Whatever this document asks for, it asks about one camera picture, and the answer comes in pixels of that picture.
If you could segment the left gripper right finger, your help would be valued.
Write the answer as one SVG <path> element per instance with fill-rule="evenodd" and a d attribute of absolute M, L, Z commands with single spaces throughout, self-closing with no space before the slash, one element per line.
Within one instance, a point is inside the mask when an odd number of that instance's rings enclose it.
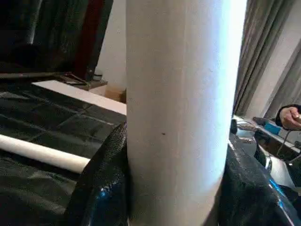
<path fill-rule="evenodd" d="M 228 142 L 218 222 L 221 226 L 301 224 L 282 189 L 235 140 Z"/>

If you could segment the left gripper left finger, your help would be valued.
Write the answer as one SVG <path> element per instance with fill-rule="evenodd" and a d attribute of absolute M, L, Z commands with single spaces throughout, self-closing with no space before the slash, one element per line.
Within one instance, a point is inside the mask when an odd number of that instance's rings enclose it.
<path fill-rule="evenodd" d="M 127 123 L 118 125 L 83 169 L 65 210 L 67 226 L 128 225 Z"/>

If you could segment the bystander bare hand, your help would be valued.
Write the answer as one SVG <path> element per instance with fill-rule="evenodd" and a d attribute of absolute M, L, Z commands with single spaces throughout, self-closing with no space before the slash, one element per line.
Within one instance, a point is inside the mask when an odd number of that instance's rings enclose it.
<path fill-rule="evenodd" d="M 286 107 L 280 112 L 280 120 L 284 129 L 300 130 L 299 113 L 296 107 Z"/>

